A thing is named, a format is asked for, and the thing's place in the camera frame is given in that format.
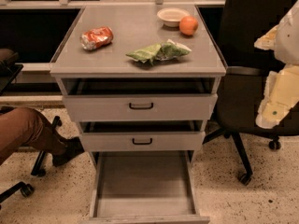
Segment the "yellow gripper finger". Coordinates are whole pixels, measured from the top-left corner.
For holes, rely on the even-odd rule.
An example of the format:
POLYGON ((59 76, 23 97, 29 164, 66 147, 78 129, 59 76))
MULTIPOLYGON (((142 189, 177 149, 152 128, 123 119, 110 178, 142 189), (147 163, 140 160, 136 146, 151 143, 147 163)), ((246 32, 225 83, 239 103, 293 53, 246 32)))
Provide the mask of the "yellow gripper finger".
POLYGON ((255 122, 263 129, 272 129, 299 102, 299 66, 287 64, 278 73, 271 71, 263 94, 255 122))
POLYGON ((265 35, 262 35, 255 41, 254 47, 262 50, 273 50, 275 48, 277 30, 277 26, 271 28, 265 35))

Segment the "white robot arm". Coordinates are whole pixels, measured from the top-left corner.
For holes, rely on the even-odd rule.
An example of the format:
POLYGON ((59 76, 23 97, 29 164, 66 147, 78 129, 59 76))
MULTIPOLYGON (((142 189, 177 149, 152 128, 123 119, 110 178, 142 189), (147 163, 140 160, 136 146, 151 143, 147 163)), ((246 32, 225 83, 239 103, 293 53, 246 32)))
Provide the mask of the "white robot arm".
POLYGON ((273 50, 275 58, 285 64, 278 73, 269 73, 255 120, 259 127, 272 129, 299 102, 299 1, 254 47, 273 50))

